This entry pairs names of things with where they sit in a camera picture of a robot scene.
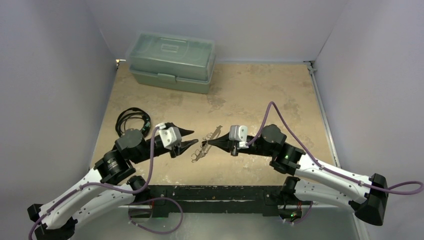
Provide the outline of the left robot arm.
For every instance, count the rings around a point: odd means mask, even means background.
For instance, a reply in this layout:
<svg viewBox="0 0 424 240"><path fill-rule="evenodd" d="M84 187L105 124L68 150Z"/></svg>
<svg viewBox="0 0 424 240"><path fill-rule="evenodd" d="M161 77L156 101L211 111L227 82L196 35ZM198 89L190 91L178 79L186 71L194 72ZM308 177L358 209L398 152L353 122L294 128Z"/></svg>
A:
<svg viewBox="0 0 424 240"><path fill-rule="evenodd" d="M151 201L149 183L154 158L182 155L198 139L184 141L192 130L172 122L155 126L151 138L140 129L126 130L85 176L54 200L28 207L33 226L29 240L69 240L77 228L106 212Z"/></svg>

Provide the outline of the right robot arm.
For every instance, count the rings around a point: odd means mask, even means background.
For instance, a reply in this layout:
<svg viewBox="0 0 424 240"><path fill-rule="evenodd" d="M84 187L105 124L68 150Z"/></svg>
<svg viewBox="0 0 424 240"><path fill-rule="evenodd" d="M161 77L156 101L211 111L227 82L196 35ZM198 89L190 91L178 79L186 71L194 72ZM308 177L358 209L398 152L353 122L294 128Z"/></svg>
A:
<svg viewBox="0 0 424 240"><path fill-rule="evenodd" d="M352 173L319 160L286 142L287 136L275 124L266 125L259 137L247 134L244 125L233 125L229 133L202 144L217 147L231 156L239 154L270 157L269 165L287 178L277 192L266 192L266 200L288 205L320 202L352 212L361 221L382 226L388 202L387 180Z"/></svg>

